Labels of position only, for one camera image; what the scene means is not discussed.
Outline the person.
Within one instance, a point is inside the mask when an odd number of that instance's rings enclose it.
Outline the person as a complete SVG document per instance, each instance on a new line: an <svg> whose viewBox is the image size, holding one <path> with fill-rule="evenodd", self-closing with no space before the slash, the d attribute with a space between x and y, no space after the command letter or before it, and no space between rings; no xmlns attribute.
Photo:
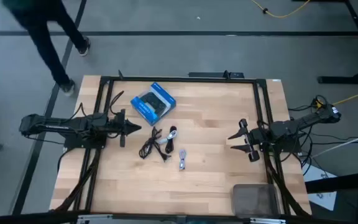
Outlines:
<svg viewBox="0 0 358 224"><path fill-rule="evenodd" d="M47 23L54 21L60 25L82 57L88 54L91 42L88 37L80 33L62 0L1 0L1 2L28 32L59 89L67 96L74 94L75 82L67 75L58 57Z"/></svg>

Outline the black metal table frame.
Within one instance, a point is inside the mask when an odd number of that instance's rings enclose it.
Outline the black metal table frame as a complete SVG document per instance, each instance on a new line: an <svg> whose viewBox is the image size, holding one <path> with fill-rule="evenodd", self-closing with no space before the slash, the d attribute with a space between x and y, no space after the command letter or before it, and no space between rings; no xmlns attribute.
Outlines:
<svg viewBox="0 0 358 224"><path fill-rule="evenodd" d="M97 99L105 101L107 93L118 95L112 111L125 109L126 117L142 129L128 135L125 147L120 147L118 139L110 139L102 149L92 213L235 221L233 186L267 182L264 162L251 162L245 153L231 149L241 140L228 137L237 132L242 118L255 128L259 118L284 121L290 117L280 80L267 80L265 88L254 89L252 82L243 79L125 77L106 87L99 86L100 79L97 75L83 78L77 105L91 113ZM164 134L171 126L178 129L173 154L166 161L156 151L145 159L139 157L152 128L130 103L154 82L177 102L157 123Z"/></svg>

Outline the grey plastic bin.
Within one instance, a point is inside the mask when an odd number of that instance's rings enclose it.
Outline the grey plastic bin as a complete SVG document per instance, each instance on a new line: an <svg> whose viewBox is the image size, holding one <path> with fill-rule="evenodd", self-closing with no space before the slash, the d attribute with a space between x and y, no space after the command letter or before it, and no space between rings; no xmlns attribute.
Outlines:
<svg viewBox="0 0 358 224"><path fill-rule="evenodd" d="M238 218L281 214L277 191L272 184L236 184L231 198L232 210Z"/></svg>

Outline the white paper sheet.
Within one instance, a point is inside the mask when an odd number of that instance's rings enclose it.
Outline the white paper sheet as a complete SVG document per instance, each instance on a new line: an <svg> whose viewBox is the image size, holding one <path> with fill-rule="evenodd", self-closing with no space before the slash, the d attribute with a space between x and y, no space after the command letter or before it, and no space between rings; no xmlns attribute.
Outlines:
<svg viewBox="0 0 358 224"><path fill-rule="evenodd" d="M336 175L310 164L306 164L302 171L309 201L326 210L333 211L337 192L332 191L333 188L328 186L328 179L336 178Z"/></svg>

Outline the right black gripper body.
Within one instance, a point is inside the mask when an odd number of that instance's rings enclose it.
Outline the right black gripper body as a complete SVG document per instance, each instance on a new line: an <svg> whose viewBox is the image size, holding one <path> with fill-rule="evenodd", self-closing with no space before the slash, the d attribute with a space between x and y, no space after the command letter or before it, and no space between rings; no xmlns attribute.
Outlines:
<svg viewBox="0 0 358 224"><path fill-rule="evenodd" d="M241 119L239 121L239 126L240 128L246 128L247 129L247 121L245 118ZM244 144L248 144L249 145L249 152L248 152L248 156L249 156L249 160L251 162L256 162L260 159L259 153L258 151L256 151L254 149L254 145L257 144L257 141L255 140L255 137L253 136L253 134L247 129L247 134L243 135L244 137Z"/></svg>

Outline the blue DualShock controller box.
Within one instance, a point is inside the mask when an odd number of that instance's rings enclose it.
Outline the blue DualShock controller box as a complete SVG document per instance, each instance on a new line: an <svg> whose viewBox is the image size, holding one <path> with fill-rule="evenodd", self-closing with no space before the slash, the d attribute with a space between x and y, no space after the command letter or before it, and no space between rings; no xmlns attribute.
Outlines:
<svg viewBox="0 0 358 224"><path fill-rule="evenodd" d="M176 107L176 100L157 82L150 88L131 100L133 108L151 126L155 125L161 118Z"/></svg>

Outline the black bracket on table edge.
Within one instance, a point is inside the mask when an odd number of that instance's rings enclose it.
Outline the black bracket on table edge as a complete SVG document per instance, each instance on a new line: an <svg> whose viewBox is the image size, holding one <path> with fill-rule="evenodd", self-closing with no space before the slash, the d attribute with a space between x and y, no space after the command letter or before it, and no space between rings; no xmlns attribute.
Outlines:
<svg viewBox="0 0 358 224"><path fill-rule="evenodd" d="M244 74L241 72L229 72L227 70L223 72L190 72L188 74L191 78L242 78L245 79Z"/></svg>

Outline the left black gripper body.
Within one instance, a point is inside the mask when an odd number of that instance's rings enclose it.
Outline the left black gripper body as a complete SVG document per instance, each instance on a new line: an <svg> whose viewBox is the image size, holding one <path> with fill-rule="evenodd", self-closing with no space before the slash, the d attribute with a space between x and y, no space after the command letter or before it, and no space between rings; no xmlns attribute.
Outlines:
<svg viewBox="0 0 358 224"><path fill-rule="evenodd" d="M120 112L118 112L116 114L117 122L121 125L120 132L119 132L119 134L120 134L120 143L119 143L120 147L125 147L125 145L126 145L126 134L125 134L126 120L125 120L125 115L126 115L126 110L125 109L121 109Z"/></svg>

